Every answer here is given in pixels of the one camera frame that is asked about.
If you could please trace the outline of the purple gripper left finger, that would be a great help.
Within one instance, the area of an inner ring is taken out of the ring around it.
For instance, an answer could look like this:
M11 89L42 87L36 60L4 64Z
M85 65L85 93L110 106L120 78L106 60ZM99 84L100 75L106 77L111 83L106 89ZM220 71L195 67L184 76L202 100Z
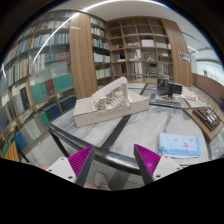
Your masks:
M81 187L84 186L94 157L95 147L91 145L68 158L68 161L76 175L75 183L77 185Z

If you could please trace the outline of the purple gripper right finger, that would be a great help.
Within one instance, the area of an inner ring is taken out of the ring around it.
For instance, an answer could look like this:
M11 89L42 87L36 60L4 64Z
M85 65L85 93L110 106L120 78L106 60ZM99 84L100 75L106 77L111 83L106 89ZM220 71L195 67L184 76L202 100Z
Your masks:
M134 145L134 156L138 163L144 184L147 185L152 183L153 173L161 156L138 144Z

